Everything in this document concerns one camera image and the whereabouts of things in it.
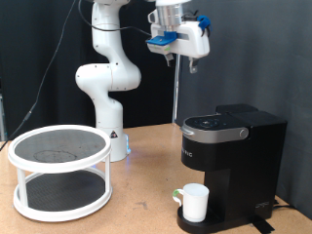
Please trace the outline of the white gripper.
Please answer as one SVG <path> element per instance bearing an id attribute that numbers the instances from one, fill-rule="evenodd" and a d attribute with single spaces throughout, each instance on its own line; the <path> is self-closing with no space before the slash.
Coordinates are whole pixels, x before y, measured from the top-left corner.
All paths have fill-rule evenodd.
<path id="1" fill-rule="evenodd" d="M 190 57 L 189 71 L 194 74 L 198 71 L 198 59 L 210 52 L 210 43 L 207 30 L 202 30 L 197 21 L 187 21 L 175 28 L 177 38 L 170 44 L 174 54 Z M 175 59 L 172 54 L 165 55 L 167 66 L 172 67 Z"/>

